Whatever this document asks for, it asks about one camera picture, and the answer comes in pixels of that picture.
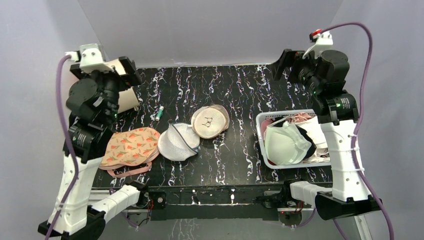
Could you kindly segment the white mesh bag beige zipper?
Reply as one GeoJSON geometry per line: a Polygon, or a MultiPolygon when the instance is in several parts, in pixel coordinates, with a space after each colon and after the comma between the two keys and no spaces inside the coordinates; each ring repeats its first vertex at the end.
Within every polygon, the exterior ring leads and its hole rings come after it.
{"type": "Polygon", "coordinates": [[[193,130],[202,139],[217,137],[229,128],[229,124],[229,113],[219,104],[201,107],[191,117],[193,130]]]}

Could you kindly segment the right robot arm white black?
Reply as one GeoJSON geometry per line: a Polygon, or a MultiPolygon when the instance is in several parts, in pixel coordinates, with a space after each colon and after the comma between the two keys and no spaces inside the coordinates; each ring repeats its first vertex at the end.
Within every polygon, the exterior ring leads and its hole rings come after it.
{"type": "Polygon", "coordinates": [[[295,207],[300,201],[312,206],[323,220],[354,217],[380,211],[382,200],[364,177],[358,146],[359,106],[344,86],[350,69],[348,57],[338,50],[313,52],[285,49],[272,64],[274,80],[289,71],[287,80],[309,92],[312,110],[326,139],[332,171],[332,187],[307,181],[284,183],[282,202],[295,207]]]}

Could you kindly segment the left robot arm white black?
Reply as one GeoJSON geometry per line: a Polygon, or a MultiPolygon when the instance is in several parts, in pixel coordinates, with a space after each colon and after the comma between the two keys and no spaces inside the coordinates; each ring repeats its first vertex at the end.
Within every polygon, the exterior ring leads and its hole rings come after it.
{"type": "Polygon", "coordinates": [[[89,204],[96,172],[112,138],[117,121],[119,92],[129,84],[114,67],[95,53],[72,58],[67,53],[56,72],[56,104],[65,136],[63,172],[56,203],[48,220],[38,226],[46,239],[96,240],[106,224],[128,207],[144,208],[149,203],[146,186],[127,183],[95,204],[89,204]],[[81,75],[62,103],[61,77],[66,60],[73,59],[73,70],[81,75]],[[65,119],[63,108],[70,110],[65,119]]]}

